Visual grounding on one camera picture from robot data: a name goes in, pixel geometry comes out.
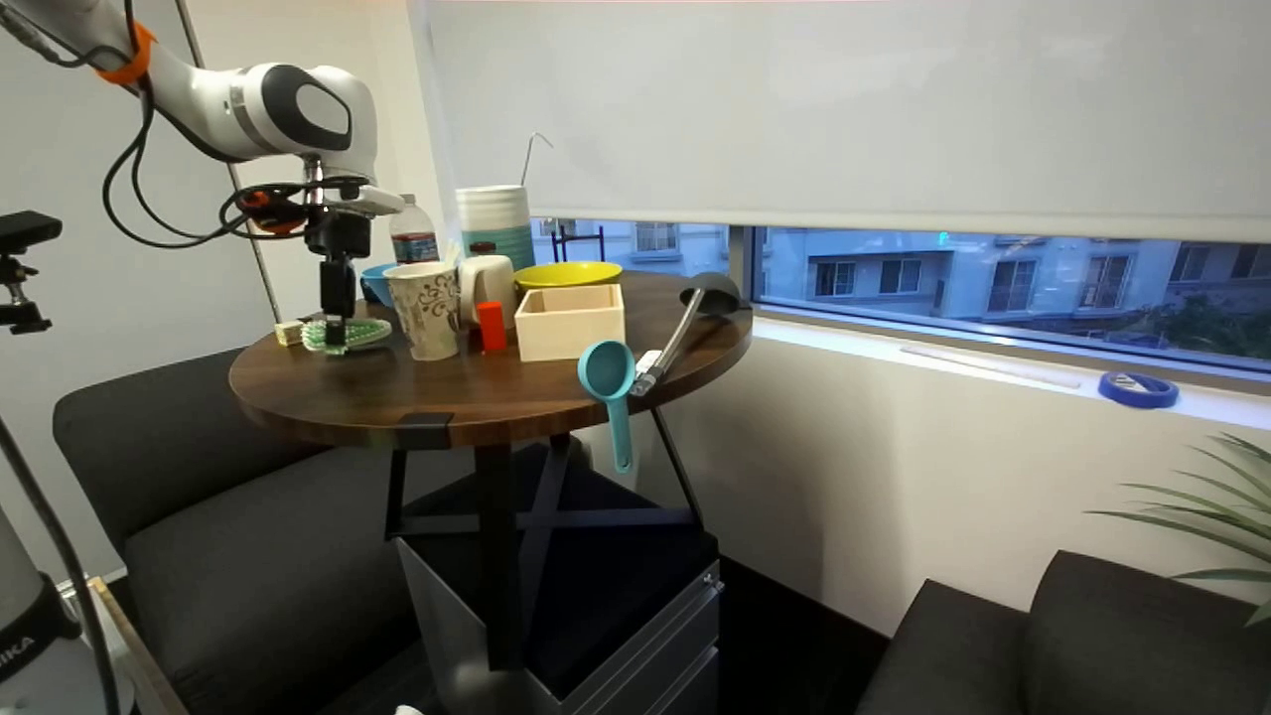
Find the blue object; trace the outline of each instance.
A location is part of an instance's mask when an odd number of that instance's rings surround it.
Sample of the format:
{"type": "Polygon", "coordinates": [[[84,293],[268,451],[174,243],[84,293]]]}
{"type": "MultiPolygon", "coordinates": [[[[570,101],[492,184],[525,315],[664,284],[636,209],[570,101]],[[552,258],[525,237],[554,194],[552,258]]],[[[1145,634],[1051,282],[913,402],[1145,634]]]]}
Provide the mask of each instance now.
{"type": "Polygon", "coordinates": [[[380,304],[394,304],[394,290],[389,290],[389,268],[394,268],[398,260],[376,260],[376,266],[364,266],[360,268],[360,290],[374,299],[374,301],[380,301],[380,304]]]}
{"type": "Polygon", "coordinates": [[[626,472],[632,470],[626,394],[636,384],[636,352],[626,348],[626,341],[597,341],[579,358],[579,382],[597,402],[603,402],[607,438],[613,438],[613,463],[620,472],[626,472]]]}
{"type": "Polygon", "coordinates": [[[1179,389],[1145,372],[1102,372],[1101,394],[1128,410],[1167,410],[1179,402],[1179,389]]]}

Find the gray armchair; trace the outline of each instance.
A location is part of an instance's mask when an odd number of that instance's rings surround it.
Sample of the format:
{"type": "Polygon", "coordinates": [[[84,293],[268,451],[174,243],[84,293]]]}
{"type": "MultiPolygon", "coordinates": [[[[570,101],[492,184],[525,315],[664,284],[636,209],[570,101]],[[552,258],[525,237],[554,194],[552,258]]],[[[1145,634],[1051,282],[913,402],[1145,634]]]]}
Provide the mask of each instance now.
{"type": "MultiPolygon", "coordinates": [[[[54,439],[127,564],[116,583],[194,715],[380,711],[425,699],[389,451],[293,443],[243,418],[209,352],[66,394],[54,439]]],[[[466,451],[409,462],[430,488],[466,451]]]]}

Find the bottle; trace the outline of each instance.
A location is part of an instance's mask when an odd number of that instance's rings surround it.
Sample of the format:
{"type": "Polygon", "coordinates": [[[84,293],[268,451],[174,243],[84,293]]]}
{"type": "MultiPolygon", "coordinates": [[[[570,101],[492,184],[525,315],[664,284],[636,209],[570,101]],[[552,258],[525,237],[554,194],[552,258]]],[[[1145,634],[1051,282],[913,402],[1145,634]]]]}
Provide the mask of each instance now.
{"type": "Polygon", "coordinates": [[[389,217],[394,258],[398,260],[438,260],[438,231],[430,209],[399,194],[399,209],[389,217]]]}

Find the white roller shade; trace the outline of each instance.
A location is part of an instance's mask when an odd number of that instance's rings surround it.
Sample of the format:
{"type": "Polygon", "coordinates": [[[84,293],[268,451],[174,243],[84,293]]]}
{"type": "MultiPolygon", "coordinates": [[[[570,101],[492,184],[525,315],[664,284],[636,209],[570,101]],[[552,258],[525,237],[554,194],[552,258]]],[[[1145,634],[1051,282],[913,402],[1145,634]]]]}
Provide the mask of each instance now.
{"type": "Polygon", "coordinates": [[[532,209],[1271,237],[1265,0],[430,0],[458,184],[532,209]]]}

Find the cable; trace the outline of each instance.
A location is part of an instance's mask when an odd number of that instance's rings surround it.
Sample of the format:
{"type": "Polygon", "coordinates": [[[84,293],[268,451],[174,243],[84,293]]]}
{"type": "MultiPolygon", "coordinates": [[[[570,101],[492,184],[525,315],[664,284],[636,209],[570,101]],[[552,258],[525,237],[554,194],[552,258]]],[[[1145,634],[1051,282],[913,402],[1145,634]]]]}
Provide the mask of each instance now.
{"type": "Polygon", "coordinates": [[[0,419],[0,451],[7,455],[13,472],[17,472],[17,483],[26,492],[45,532],[51,534],[54,544],[54,554],[64,561],[66,568],[66,578],[75,589],[75,598],[78,598],[78,611],[84,611],[84,628],[87,628],[87,642],[92,642],[92,659],[96,659],[96,670],[100,670],[100,681],[101,681],[101,699],[105,699],[105,715],[117,715],[117,687],[116,687],[116,666],[112,666],[112,652],[105,652],[105,630],[96,614],[96,598],[87,591],[87,578],[84,578],[84,564],[78,564],[78,552],[75,544],[66,541],[58,517],[51,512],[49,495],[39,492],[35,483],[35,472],[30,463],[22,462],[22,451],[17,450],[7,425],[0,419]]]}

